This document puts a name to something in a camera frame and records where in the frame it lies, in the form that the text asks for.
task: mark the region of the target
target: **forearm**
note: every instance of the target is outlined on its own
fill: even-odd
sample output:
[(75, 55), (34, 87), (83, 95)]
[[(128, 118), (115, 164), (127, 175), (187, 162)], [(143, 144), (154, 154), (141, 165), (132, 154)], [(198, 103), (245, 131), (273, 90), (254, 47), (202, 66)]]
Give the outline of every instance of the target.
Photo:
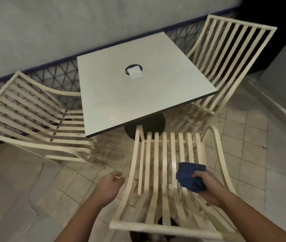
[(88, 242), (94, 222), (102, 209), (101, 202), (90, 196), (78, 209), (55, 242)]
[(286, 232), (231, 192), (223, 198), (223, 211), (246, 242), (284, 242)]

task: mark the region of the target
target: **black table base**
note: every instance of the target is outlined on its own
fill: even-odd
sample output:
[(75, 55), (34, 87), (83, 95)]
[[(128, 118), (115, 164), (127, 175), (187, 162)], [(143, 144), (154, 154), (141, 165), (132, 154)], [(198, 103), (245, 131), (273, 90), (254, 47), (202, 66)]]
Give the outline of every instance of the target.
[(165, 118), (164, 115), (161, 113), (126, 125), (125, 132), (127, 133), (127, 135), (129, 135), (130, 138), (134, 140), (137, 125), (142, 125), (145, 139), (147, 138), (148, 132), (152, 132), (152, 139), (154, 139), (154, 132), (159, 132), (159, 135), (161, 135), (164, 131)]

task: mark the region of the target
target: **table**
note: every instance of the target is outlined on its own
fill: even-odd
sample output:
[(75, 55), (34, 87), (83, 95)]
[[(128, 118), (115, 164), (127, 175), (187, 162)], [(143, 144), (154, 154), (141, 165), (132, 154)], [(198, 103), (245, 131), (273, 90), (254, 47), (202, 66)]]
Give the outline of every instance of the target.
[[(133, 138), (137, 121), (142, 120), (146, 132), (153, 117), (158, 122), (152, 132), (161, 134), (161, 112), (217, 92), (164, 32), (88, 53), (77, 61), (86, 137), (127, 126)], [(127, 69), (135, 65), (144, 76), (132, 80)]]

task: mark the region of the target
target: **hand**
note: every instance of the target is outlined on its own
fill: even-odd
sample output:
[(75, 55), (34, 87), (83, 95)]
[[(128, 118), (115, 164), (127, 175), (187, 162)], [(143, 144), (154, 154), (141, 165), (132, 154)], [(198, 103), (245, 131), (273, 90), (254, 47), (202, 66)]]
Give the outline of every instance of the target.
[(122, 176), (122, 173), (113, 171), (100, 179), (92, 195), (98, 200), (102, 207), (105, 207), (116, 198), (124, 182), (125, 177)]
[(206, 190), (199, 194), (210, 204), (223, 207), (224, 197), (230, 192), (210, 171), (195, 171), (192, 177), (201, 177)]

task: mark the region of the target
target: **person's left hand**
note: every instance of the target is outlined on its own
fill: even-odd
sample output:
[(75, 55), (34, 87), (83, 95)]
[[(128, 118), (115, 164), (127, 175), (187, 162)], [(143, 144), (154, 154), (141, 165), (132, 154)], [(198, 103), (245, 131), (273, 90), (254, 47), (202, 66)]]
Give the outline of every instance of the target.
[(116, 198), (124, 182), (125, 177), (122, 173), (113, 171), (100, 179), (92, 195), (98, 199), (102, 207), (105, 207)]

